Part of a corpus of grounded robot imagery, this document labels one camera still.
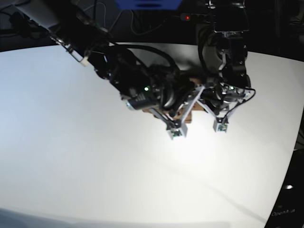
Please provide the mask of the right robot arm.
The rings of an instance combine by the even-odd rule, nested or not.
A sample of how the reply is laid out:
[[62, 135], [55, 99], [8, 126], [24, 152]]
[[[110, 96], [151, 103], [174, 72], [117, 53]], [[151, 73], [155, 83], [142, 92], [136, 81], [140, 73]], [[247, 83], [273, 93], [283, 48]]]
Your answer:
[[194, 90], [173, 58], [154, 47], [117, 44], [69, 0], [13, 0], [11, 4], [49, 32], [67, 52], [81, 56], [97, 75], [115, 87], [135, 110], [160, 108], [176, 112]]

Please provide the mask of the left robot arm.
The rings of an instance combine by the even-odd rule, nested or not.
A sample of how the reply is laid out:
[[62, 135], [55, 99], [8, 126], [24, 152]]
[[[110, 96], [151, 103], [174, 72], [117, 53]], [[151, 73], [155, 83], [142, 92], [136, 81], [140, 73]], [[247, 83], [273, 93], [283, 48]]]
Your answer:
[[[241, 102], [251, 90], [247, 74], [247, 47], [244, 33], [249, 22], [243, 0], [208, 0], [206, 7], [211, 25], [199, 32], [198, 52], [204, 73], [208, 76], [201, 99], [215, 115], [228, 112], [232, 103]], [[216, 73], [207, 66], [203, 50], [214, 47], [221, 64]]]

